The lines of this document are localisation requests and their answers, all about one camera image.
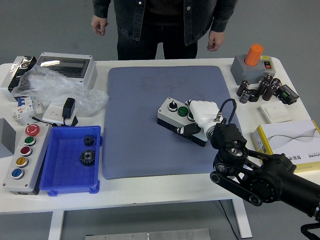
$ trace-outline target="gray mat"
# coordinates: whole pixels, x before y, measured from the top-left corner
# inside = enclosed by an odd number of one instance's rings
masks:
[[[211,173],[217,150],[201,147],[157,124],[167,97],[213,101],[230,98],[217,66],[119,67],[108,74],[102,168],[106,179]],[[223,109],[229,118],[232,103]],[[235,115],[233,123],[238,127]]]

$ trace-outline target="white table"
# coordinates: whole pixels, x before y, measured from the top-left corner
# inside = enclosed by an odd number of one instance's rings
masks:
[[[294,87],[284,70],[280,61],[273,58],[276,69],[276,77],[283,84],[287,84],[293,90]],[[259,124],[266,124],[259,106],[265,103],[262,99],[258,102],[239,103],[239,97],[236,95],[238,86],[230,72],[233,58],[219,59],[183,59],[183,60],[140,60],[140,61],[98,61],[96,64],[98,77],[95,88],[107,91],[108,72],[117,67],[147,67],[147,66],[218,66],[220,67],[226,85],[232,98],[237,101],[236,114],[241,125],[243,136],[248,140],[247,148],[254,150],[250,141],[250,134]],[[11,64],[0,65],[0,84],[9,71]],[[16,130],[16,141],[20,139],[24,126],[18,125],[11,116],[11,108],[16,104],[9,102],[5,95],[0,92],[1,111],[0,118],[5,118]],[[301,99],[297,103],[287,106],[293,116],[294,121],[309,120],[310,116],[304,107]],[[105,110],[102,109],[94,117],[79,117],[78,126],[100,125],[104,126]],[[0,159],[0,176],[5,176],[12,157]],[[310,171],[299,173],[298,175],[317,184],[320,180],[317,175],[320,171]],[[89,193],[70,193],[59,194],[56,197],[48,196],[46,192],[41,191],[38,195],[14,195],[0,188],[0,213],[36,213],[53,212],[49,233],[49,239],[59,239],[61,236],[64,211],[114,208],[137,205],[156,205],[166,203],[185,203],[201,202],[215,200],[233,200],[235,214],[238,220],[240,235],[242,238],[252,237],[247,214],[242,199],[233,193],[214,184],[209,174],[185,174],[185,175],[167,175],[150,176],[106,180],[102,175],[102,166],[100,161],[99,175],[100,191],[97,194]]]

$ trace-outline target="gray floor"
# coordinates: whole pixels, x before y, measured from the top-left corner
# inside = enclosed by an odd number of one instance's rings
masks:
[[[86,54],[96,61],[117,59],[112,4],[104,37],[92,32],[90,0],[2,0],[0,4],[0,64],[12,63],[16,56],[37,58],[41,52]],[[199,41],[197,58],[233,58],[246,54],[251,44],[263,45],[264,55],[280,59],[311,118],[320,125],[319,9],[318,0],[240,0],[223,46],[208,52],[206,35]],[[158,50],[157,59],[163,59],[161,46]],[[223,204],[238,233],[231,202]],[[259,208],[245,203],[245,207],[256,240],[304,239],[300,226],[313,222],[282,202]],[[0,215],[0,240],[46,239],[50,217],[51,213]],[[17,231],[18,223],[22,227]],[[211,239],[235,239],[217,202],[66,212],[62,239],[190,228],[209,228]]]

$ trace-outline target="power adapter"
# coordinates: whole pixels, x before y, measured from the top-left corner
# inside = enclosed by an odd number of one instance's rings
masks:
[[[70,119],[72,113],[75,109],[75,102],[74,98],[68,97],[64,103],[63,110],[62,110],[62,117],[63,119]]]

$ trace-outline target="hand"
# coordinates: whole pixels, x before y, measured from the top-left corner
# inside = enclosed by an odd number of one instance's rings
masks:
[[[106,31],[106,26],[108,25],[108,21],[106,18],[97,17],[96,15],[93,15],[91,20],[91,26],[93,28],[93,31],[100,35],[104,36]]]
[[[216,32],[210,31],[209,32],[209,42],[208,46],[206,47],[208,51],[215,52],[218,51],[220,46],[225,40],[225,33],[224,32]]]

